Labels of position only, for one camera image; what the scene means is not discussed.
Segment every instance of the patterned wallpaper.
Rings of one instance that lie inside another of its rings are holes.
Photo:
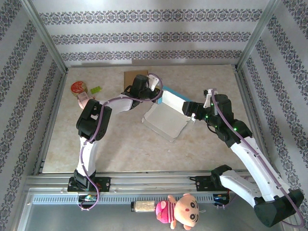
[[[34,0],[67,66],[236,64],[269,0]]]
[[[244,82],[273,164],[301,188],[308,229],[308,7],[284,0],[244,67]]]
[[[0,0],[0,231],[33,174],[62,73],[18,0]]]

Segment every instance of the plush doll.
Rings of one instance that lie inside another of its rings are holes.
[[[168,200],[160,201],[156,205],[156,218],[162,223],[170,223],[175,229],[177,221],[184,225],[185,230],[190,230],[199,219],[199,205],[194,196],[184,194],[178,201],[172,195]]]

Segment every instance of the gray floor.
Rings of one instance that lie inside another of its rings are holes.
[[[280,224],[267,228],[257,219],[252,207],[244,200],[236,201],[225,210],[211,204],[200,204],[199,222],[192,231],[280,231]],[[77,205],[32,205],[27,231],[169,231],[153,213],[130,212],[129,205],[98,205],[81,211]],[[177,223],[175,230],[184,230]]]

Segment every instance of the brown cardboard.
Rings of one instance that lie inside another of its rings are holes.
[[[148,70],[125,71],[124,72],[124,90],[127,86],[132,85],[136,75],[148,75]]]

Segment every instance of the beige floor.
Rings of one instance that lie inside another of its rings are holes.
[[[89,89],[101,86],[97,100],[107,100],[123,91],[123,72],[148,69],[164,85],[203,103],[203,89],[215,87],[231,99],[235,118],[248,124],[243,102],[230,65],[87,67],[71,68],[54,126],[43,172],[73,172],[78,163],[79,137],[76,121],[81,114],[70,86],[77,80]],[[96,168],[103,171],[211,170],[223,164],[244,169],[240,159],[204,122],[188,123],[174,142],[168,142],[141,123],[152,103],[117,114],[99,143]]]

